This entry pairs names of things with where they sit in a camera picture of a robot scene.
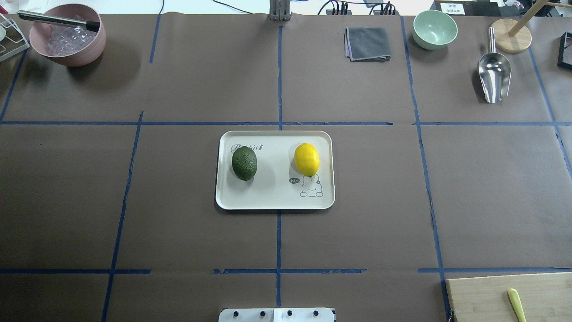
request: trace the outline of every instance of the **folded towel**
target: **folded towel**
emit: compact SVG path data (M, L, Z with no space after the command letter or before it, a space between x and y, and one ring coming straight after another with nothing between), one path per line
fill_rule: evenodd
M391 59L390 42L385 28L346 28L345 56L350 61Z

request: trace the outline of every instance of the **cutting board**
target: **cutting board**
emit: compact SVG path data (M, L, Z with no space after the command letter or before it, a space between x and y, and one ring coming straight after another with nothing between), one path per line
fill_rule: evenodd
M518 322L507 292L520 295L527 322L572 321L572 272L446 280L457 322Z

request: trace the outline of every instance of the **mint green bowl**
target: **mint green bowl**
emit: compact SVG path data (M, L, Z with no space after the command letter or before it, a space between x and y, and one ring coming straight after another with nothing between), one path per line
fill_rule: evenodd
M457 37L457 24L448 14L427 10L413 20L413 39L428 50L441 49Z

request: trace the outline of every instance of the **cartoon bear drawing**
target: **cartoon bear drawing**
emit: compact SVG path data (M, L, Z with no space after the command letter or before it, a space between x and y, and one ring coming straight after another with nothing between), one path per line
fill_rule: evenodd
M302 192L300 197L322 197L322 186L318 174L314 176L304 176L302 178Z

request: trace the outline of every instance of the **yellow lemon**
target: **yellow lemon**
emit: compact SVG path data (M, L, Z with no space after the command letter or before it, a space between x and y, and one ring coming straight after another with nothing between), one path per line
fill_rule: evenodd
M320 167L320 155L318 155L318 151L313 145L303 143L294 152L294 162L300 173L306 176L313 176Z

